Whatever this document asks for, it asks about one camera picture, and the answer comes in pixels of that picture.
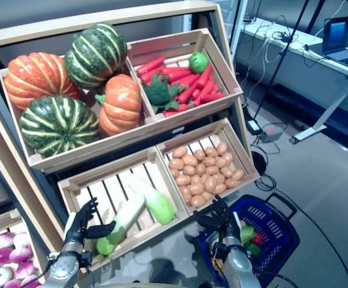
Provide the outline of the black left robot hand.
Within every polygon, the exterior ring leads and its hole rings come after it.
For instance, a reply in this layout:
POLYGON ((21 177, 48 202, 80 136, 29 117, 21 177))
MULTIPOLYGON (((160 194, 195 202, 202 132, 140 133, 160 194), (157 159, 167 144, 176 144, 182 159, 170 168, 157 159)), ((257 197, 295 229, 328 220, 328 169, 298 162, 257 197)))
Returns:
POLYGON ((80 211, 75 214, 70 226, 66 226, 67 232, 63 244, 76 241, 83 245, 85 239, 99 239, 111 234, 116 226, 116 221, 114 220, 110 224, 88 227, 88 222, 93 219, 97 206, 98 202, 95 197, 84 204, 80 211))

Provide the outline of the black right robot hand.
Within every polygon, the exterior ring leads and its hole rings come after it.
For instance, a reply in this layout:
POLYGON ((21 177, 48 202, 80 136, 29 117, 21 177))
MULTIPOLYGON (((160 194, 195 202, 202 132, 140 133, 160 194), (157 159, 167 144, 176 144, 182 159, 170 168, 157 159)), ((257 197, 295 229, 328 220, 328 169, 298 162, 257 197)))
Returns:
POLYGON ((213 198, 212 203, 208 206, 208 212, 194 210, 193 216, 197 223, 206 230, 222 233, 222 238, 231 233, 239 240, 241 239, 240 228, 233 211, 220 196, 213 198))

